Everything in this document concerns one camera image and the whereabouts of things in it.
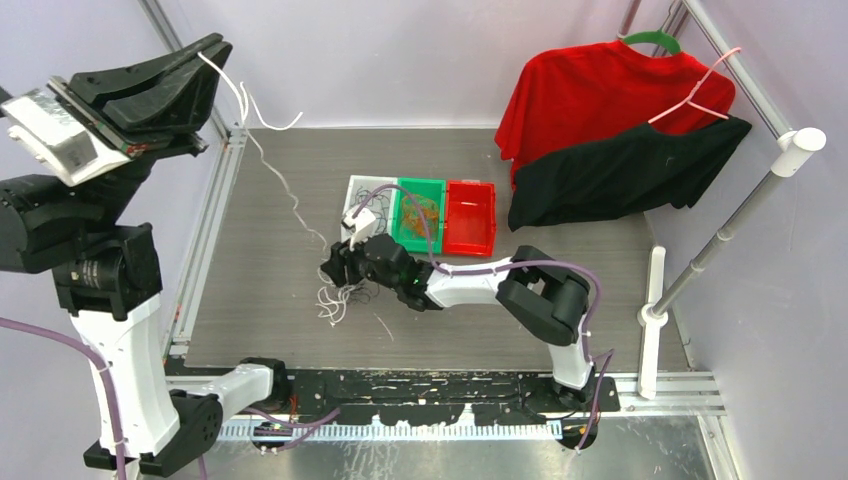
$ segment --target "t-shirt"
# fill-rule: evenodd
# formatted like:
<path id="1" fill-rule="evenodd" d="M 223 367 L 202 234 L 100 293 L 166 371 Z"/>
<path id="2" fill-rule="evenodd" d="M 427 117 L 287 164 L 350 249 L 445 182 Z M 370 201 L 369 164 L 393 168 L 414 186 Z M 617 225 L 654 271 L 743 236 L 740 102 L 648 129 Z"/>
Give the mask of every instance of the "t-shirt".
<path id="1" fill-rule="evenodd" d="M 550 152 L 617 135 L 680 103 L 708 67 L 687 53 L 648 57 L 620 41 L 550 50 L 530 60 L 495 133 L 501 158 L 515 171 Z M 736 94 L 716 72 L 693 102 L 725 113 Z M 715 116 L 690 106 L 655 122 L 680 134 Z"/>
<path id="2" fill-rule="evenodd" d="M 666 203 L 692 207 L 750 130 L 735 117 L 683 135 L 644 123 L 545 155 L 515 173 L 509 228 L 611 220 Z"/>

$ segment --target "tangled white cord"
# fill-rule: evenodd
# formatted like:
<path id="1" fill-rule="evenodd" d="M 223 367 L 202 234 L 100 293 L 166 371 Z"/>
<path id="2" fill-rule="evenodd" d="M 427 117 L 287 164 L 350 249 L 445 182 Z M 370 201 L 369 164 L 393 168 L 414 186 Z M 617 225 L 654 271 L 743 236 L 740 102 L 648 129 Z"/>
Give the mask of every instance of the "tangled white cord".
<path id="1" fill-rule="evenodd" d="M 259 118 L 259 122 L 261 122 L 262 125 L 266 128 L 276 130 L 278 132 L 290 129 L 297 123 L 298 120 L 300 120 L 300 117 L 303 116 L 303 112 L 298 113 L 294 120 L 292 120 L 285 127 L 277 127 L 268 124 L 265 119 L 262 118 L 262 112 L 259 111 L 259 105 L 256 104 L 256 99 L 253 98 L 253 95 L 251 95 L 247 87 L 244 86 L 244 82 L 239 82 L 239 86 L 238 88 L 236 88 L 235 83 L 233 83 L 230 77 L 226 73 L 224 73 L 224 71 L 218 65 L 206 58 L 200 52 L 198 52 L 197 56 L 200 57 L 201 60 L 206 62 L 210 67 L 212 67 L 216 72 L 218 72 L 218 75 L 220 75 L 221 78 L 224 79 L 224 82 L 226 82 L 227 86 L 230 87 L 230 90 L 232 90 L 233 94 L 236 96 L 236 100 L 239 104 L 239 114 L 241 116 L 242 126 L 246 126 L 247 117 L 250 114 L 251 104 L 253 104 L 253 109 L 256 111 L 256 116 Z M 253 137 L 253 134 L 250 133 L 250 130 L 245 128 L 245 131 L 247 132 L 247 138 L 249 138 L 259 150 L 259 160 L 262 162 L 263 165 L 265 165 L 268 170 L 270 170 L 274 175 L 277 176 L 277 178 L 280 179 L 280 182 L 286 189 L 286 195 L 288 195 L 292 200 L 294 200 L 294 205 L 292 205 L 292 213 L 294 213 L 294 216 L 303 226 L 304 230 L 321 239 L 321 242 L 323 243 L 321 253 L 326 253 L 327 247 L 329 246 L 329 244 L 327 243 L 327 239 L 324 238 L 324 235 L 321 235 L 320 232 L 309 227 L 309 225 L 307 225 L 306 223 L 306 220 L 304 220 L 300 213 L 297 211 L 297 206 L 300 204 L 300 199 L 297 198 L 297 196 L 292 192 L 291 187 L 289 186 L 289 182 L 286 180 L 286 177 L 283 176 L 283 174 L 280 173 L 279 170 L 274 168 L 273 165 L 271 165 L 265 160 L 265 149 L 262 148 L 262 145 L 260 145 L 256 138 Z M 330 326 L 335 327 L 336 324 L 341 322 L 347 314 L 347 302 L 350 299 L 351 292 L 356 289 L 356 286 L 345 285 L 339 288 L 335 292 L 336 298 L 333 298 L 333 294 L 331 294 L 330 292 L 330 287 L 333 287 L 332 280 L 327 278 L 323 274 L 323 272 L 321 272 L 320 269 L 318 270 L 318 278 L 321 280 L 321 282 L 326 284 L 318 290 L 318 303 L 316 303 L 315 305 L 321 307 L 324 310 L 323 312 L 318 313 L 318 318 L 326 318 L 330 322 Z"/>

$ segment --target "pink hanger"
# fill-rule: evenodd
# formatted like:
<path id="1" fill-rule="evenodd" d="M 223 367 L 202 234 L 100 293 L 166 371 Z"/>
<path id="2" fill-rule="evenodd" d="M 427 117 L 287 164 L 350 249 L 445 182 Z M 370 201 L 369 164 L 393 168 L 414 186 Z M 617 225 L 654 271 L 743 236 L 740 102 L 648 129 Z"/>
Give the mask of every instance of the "pink hanger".
<path id="1" fill-rule="evenodd" d="M 718 112 L 714 112 L 714 111 L 710 110 L 709 108 L 705 108 L 705 107 L 702 107 L 702 106 L 700 106 L 700 105 L 698 105 L 698 104 L 696 104 L 696 103 L 693 103 L 693 102 L 692 102 L 692 98 L 695 96 L 695 92 L 697 92 L 697 91 L 698 91 L 698 89 L 699 89 L 699 88 L 701 88 L 701 85 L 703 85 L 703 84 L 704 84 L 704 81 L 707 79 L 707 77 L 709 77 L 709 76 L 710 76 L 710 74 L 711 74 L 711 73 L 713 73 L 713 71 L 715 70 L 715 68 L 716 68 L 717 66 L 719 66 L 719 64 L 721 64 L 721 62 L 723 62 L 725 59 L 727 59 L 727 57 L 729 57 L 729 56 L 733 55 L 734 53 L 737 53 L 737 52 L 739 52 L 739 51 L 741 51 L 741 50 L 742 50 L 742 48 L 741 48 L 741 47 L 736 47 L 736 48 L 734 48 L 734 49 L 730 50 L 729 52 L 725 53 L 724 55 L 722 55 L 722 56 L 721 56 L 721 58 L 719 58 L 718 60 L 716 60 L 716 63 L 714 63 L 714 64 L 713 64 L 713 66 L 712 66 L 712 67 L 710 67 L 710 69 L 709 69 L 709 70 L 707 70 L 707 73 L 705 73 L 705 74 L 704 74 L 704 76 L 703 76 L 700 80 L 698 80 L 698 83 L 696 83 L 696 84 L 695 84 L 695 88 L 693 88 L 693 89 L 692 89 L 692 91 L 691 91 L 691 92 L 689 92 L 689 95 L 688 95 L 686 98 L 684 98 L 682 102 L 680 102 L 680 103 L 678 103 L 677 105 L 675 105 L 675 106 L 673 106 L 673 107 L 669 108 L 668 110 L 666 110 L 666 111 L 664 111 L 663 113 L 661 113 L 661 114 L 657 115 L 656 117 L 654 117 L 654 118 L 652 118 L 652 119 L 648 120 L 648 123 L 654 123 L 654 122 L 656 122 L 657 120 L 659 120 L 659 119 L 661 119 L 661 118 L 665 117 L 665 116 L 666 116 L 666 115 L 668 115 L 669 113 L 671 113 L 671 112 L 673 112 L 673 111 L 677 110 L 678 108 L 680 108 L 680 107 L 682 107 L 683 105 L 686 105 L 686 104 L 689 104 L 689 105 L 691 105 L 691 106 L 693 106 L 693 107 L 697 108 L 698 110 L 700 110 L 700 111 L 702 111 L 702 112 L 706 112 L 706 113 L 709 113 L 709 114 L 711 114 L 711 115 L 715 115 L 716 117 L 719 117 L 719 118 L 722 118 L 722 119 L 724 119 L 724 120 L 727 120 L 727 115 L 724 115 L 724 114 L 721 114 L 721 113 L 718 113 Z"/>

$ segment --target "white wall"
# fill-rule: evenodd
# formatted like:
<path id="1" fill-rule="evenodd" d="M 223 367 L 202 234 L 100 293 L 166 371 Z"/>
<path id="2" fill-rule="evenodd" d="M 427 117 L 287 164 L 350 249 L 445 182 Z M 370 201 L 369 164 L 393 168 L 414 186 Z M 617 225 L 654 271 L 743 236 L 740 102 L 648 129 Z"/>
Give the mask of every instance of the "white wall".
<path id="1" fill-rule="evenodd" d="M 268 122 L 303 111 L 302 127 L 497 125 L 527 60 L 614 39 L 627 3 L 163 2 L 183 38 L 217 31 L 234 44 L 227 71 Z M 666 15 L 667 1 L 642 3 L 634 31 Z"/>
<path id="2" fill-rule="evenodd" d="M 165 48 L 138 3 L 4 3 L 0 85 L 12 94 L 43 86 L 48 76 L 113 68 L 158 56 Z M 7 122 L 0 120 L 5 131 Z M 215 140 L 205 129 L 205 138 Z M 46 173 L 0 135 L 0 178 Z M 123 222 L 153 224 L 162 263 L 163 312 L 170 314 L 217 151 L 161 161 L 130 204 Z M 164 202 L 165 195 L 169 201 Z M 162 318 L 163 326 L 169 322 Z M 76 337 L 59 309 L 52 278 L 0 273 L 0 316 Z M 0 331 L 0 478 L 107 478 L 86 469 L 82 453 L 98 437 L 99 414 L 86 360 L 46 340 Z"/>
<path id="3" fill-rule="evenodd" d="M 795 128 L 828 134 L 825 150 L 753 216 L 677 302 L 698 363 L 712 369 L 752 479 L 842 478 L 848 420 L 842 411 L 848 345 L 848 74 L 839 0 L 705 2 L 731 43 Z M 697 27 L 681 39 L 715 58 Z M 754 123 L 691 211 L 650 218 L 669 247 L 667 278 L 680 272 L 767 171 L 779 150 Z"/>

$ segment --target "black shirt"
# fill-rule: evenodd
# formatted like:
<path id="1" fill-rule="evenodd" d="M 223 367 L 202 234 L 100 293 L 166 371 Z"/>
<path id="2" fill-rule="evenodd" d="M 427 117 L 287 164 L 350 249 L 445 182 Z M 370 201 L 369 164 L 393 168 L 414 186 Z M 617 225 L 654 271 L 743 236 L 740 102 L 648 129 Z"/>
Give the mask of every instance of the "black shirt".
<path id="1" fill-rule="evenodd" d="M 683 135 L 645 123 L 521 167 L 509 228 L 611 220 L 671 203 L 692 207 L 751 130 L 730 117 Z"/>

